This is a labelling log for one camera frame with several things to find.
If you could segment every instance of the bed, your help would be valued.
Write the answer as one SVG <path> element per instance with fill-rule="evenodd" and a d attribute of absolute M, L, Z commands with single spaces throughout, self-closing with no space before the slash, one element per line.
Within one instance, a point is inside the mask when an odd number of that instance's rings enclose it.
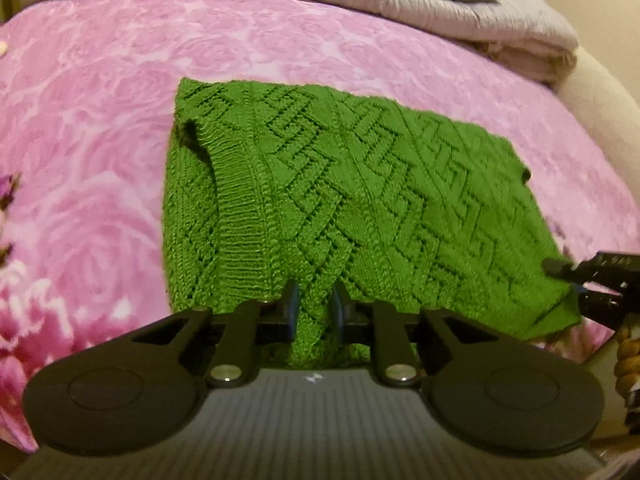
<path fill-rule="evenodd" d="M 162 183 L 180 78 L 322 84 L 507 137 L 559 248 L 640 251 L 640 214 L 546 86 L 469 43 L 308 0 L 33 0 L 0 29 L 0 169 L 20 174 L 0 269 L 0 438 L 37 447 L 20 395 L 53 360 L 170 314 Z M 533 342 L 583 362 L 590 320 Z"/>

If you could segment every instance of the knitted fabric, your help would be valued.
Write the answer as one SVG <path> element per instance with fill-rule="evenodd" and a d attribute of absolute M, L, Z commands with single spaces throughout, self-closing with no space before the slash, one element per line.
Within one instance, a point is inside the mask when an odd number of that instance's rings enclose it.
<path fill-rule="evenodd" d="M 184 79 L 164 192 L 172 308 L 230 312 L 299 281 L 298 338 L 271 364 L 351 365 L 328 296 L 446 307 L 518 338 L 579 322 L 511 144 L 383 98 L 321 86 Z"/>

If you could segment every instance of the mattress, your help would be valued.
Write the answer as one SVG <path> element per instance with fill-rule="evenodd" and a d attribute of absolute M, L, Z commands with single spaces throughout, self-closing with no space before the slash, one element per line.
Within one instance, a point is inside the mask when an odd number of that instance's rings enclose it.
<path fill-rule="evenodd" d="M 162 184 L 180 78 L 324 84 L 507 137 L 565 254 L 640 251 L 638 208 L 547 88 L 369 14 L 299 0 L 49 0 L 0 29 L 0 170 L 21 173 L 2 241 L 0 438 L 36 449 L 20 395 L 44 365 L 170 313 Z M 577 362 L 585 320 L 535 342 Z"/>

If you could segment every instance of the green knitted sweater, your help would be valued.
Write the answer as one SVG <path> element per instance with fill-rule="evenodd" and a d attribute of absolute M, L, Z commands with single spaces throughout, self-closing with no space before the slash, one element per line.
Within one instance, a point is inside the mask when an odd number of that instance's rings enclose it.
<path fill-rule="evenodd" d="M 474 124 L 321 86 L 184 79 L 164 190 L 174 310 L 229 312 L 300 282 L 298 339 L 266 359 L 351 365 L 328 293 L 403 312 L 446 307 L 519 338 L 579 322 L 559 257 L 511 144 Z"/>

